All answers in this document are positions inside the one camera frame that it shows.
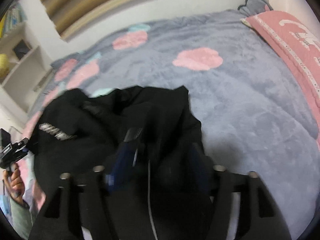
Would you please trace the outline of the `green sleeved left forearm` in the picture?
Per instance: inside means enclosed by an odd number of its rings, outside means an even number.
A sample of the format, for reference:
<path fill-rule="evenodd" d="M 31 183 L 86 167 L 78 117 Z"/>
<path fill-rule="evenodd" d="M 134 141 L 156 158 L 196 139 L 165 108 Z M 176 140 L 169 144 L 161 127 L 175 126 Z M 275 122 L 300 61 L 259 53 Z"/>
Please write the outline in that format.
<path fill-rule="evenodd" d="M 22 239 L 28 239 L 36 216 L 30 211 L 30 206 L 23 200 L 19 204 L 10 198 L 12 227 Z"/>

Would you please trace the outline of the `person left hand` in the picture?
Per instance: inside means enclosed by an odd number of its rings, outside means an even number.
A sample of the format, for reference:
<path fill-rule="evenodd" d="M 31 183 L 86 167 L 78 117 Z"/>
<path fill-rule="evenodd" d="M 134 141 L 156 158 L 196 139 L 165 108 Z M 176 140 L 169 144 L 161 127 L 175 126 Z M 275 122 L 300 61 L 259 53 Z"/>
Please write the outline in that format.
<path fill-rule="evenodd" d="M 19 166 L 13 165 L 14 171 L 11 175 L 7 170 L 3 171 L 4 184 L 7 191 L 10 193 L 11 198 L 19 205 L 23 206 L 23 195 L 25 192 L 25 185 L 21 178 Z"/>

